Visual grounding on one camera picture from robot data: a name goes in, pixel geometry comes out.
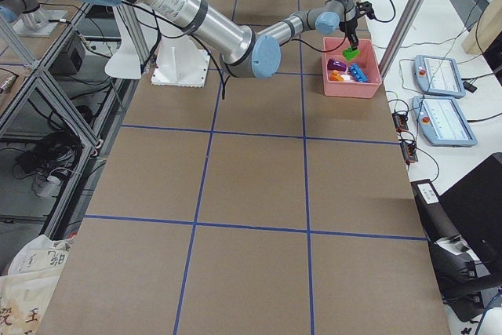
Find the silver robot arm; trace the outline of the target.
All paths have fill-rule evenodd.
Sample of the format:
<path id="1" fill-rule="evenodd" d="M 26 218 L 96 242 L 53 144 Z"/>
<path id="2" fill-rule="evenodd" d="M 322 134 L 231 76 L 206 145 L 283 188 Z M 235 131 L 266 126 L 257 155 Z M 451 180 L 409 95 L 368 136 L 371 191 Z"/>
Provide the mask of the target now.
<path id="1" fill-rule="evenodd" d="M 1 16 L 7 23 L 13 23 L 23 14 L 40 9 L 37 0 L 1 0 Z"/>
<path id="2" fill-rule="evenodd" d="M 353 50 L 358 48 L 356 28 L 362 16 L 373 17 L 370 2 L 327 0 L 319 8 L 297 11 L 284 20 L 253 31 L 238 26 L 206 0 L 82 0 L 118 6 L 123 2 L 143 3 L 165 17 L 181 31 L 200 38 L 220 53 L 227 73 L 240 78 L 269 78 L 281 63 L 281 47 L 305 31 L 330 35 L 336 29 L 346 34 Z"/>

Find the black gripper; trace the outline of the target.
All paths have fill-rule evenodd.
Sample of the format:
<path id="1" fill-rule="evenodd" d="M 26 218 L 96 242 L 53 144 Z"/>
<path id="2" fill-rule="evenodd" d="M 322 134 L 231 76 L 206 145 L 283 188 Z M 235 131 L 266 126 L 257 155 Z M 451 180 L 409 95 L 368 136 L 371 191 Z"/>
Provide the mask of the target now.
<path id="1" fill-rule="evenodd" d="M 345 2 L 345 12 L 340 22 L 340 29 L 348 38 L 352 49 L 358 49 L 358 36 L 356 29 L 358 20 L 363 16 L 368 16 L 370 19 L 375 17 L 373 5 L 371 2 Z"/>

